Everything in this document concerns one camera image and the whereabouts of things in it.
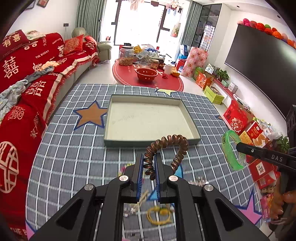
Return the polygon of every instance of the television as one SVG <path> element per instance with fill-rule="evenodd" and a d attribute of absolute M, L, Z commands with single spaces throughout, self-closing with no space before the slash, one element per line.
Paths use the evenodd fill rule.
<path fill-rule="evenodd" d="M 257 86 L 284 118 L 296 104 L 296 49 L 284 41 L 238 25 L 225 64 Z"/>

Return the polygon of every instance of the floor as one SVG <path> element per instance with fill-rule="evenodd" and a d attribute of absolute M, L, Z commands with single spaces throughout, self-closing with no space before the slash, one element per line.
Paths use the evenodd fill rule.
<path fill-rule="evenodd" d="M 77 84 L 114 84 L 114 85 L 121 85 L 121 83 L 117 82 L 112 74 L 112 66 L 115 63 L 115 60 L 118 58 L 119 47 L 114 46 L 112 48 L 112 59 L 102 64 L 98 64 L 95 67 L 92 67 L 90 70 L 85 71 L 78 81 Z M 195 83 L 193 78 L 187 78 L 180 75 L 180 78 L 184 84 L 183 92 L 188 92 L 192 94 L 197 94 L 201 96 L 205 96 L 202 89 Z M 224 104 L 217 105 L 214 104 L 218 113 L 223 117 L 227 107 Z M 260 230 L 268 236 L 271 231 L 268 228 L 267 224 L 264 222 L 263 225 L 260 227 Z M 271 235 L 270 240 L 274 241 L 277 240 L 274 236 L 274 233 Z"/>

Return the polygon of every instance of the green tape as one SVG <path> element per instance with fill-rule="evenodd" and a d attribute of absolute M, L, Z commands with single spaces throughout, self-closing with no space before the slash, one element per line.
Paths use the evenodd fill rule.
<path fill-rule="evenodd" d="M 222 136 L 222 149 L 231 168 L 235 171 L 239 171 L 245 167 L 246 155 L 239 152 L 239 158 L 237 159 L 233 147 L 230 144 L 232 140 L 235 144 L 241 142 L 239 136 L 233 130 L 229 130 Z"/>

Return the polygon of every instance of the blue plaid tablecloth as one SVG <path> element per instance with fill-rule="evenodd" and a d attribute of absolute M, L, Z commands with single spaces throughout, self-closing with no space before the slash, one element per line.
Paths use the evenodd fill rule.
<path fill-rule="evenodd" d="M 104 129 L 91 123 L 74 129 L 79 116 L 73 110 L 88 107 L 95 100 L 101 107 L 108 107 L 112 94 L 182 99 L 201 133 L 200 142 L 189 146 L 182 161 L 184 178 L 194 182 L 198 176 L 203 176 L 234 205 L 247 204 L 254 188 L 250 172 L 248 168 L 232 171 L 228 166 L 221 147 L 222 135 L 228 128 L 217 118 L 219 114 L 207 97 L 183 92 L 172 92 L 170 97 L 147 87 L 81 84 L 73 88 L 56 111 L 34 160 L 26 199 L 26 221 L 34 230 L 45 224 L 85 184 L 109 183 L 124 165 L 135 162 L 136 155 L 145 152 L 144 146 L 106 148 Z M 176 149 L 168 147 L 160 153 L 163 162 L 169 165 Z M 145 176 L 142 192 L 151 193 L 154 188 L 155 183 Z M 256 210 L 260 210 L 256 190 L 254 202 Z M 145 202 L 137 215 L 124 218 L 123 237 L 176 240 L 174 214 L 172 223 L 162 226 L 152 225 L 147 220 L 147 210 L 156 204 L 156 201 Z"/>

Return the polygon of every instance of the recliner chair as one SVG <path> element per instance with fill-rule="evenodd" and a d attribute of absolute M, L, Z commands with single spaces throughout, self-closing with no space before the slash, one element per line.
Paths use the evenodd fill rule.
<path fill-rule="evenodd" d="M 83 27 L 77 27 L 73 30 L 72 37 L 78 37 L 82 34 L 84 36 L 89 35 Z M 102 41 L 100 43 L 97 43 L 97 50 L 100 62 L 105 60 L 111 60 L 111 49 L 112 45 L 110 41 Z"/>

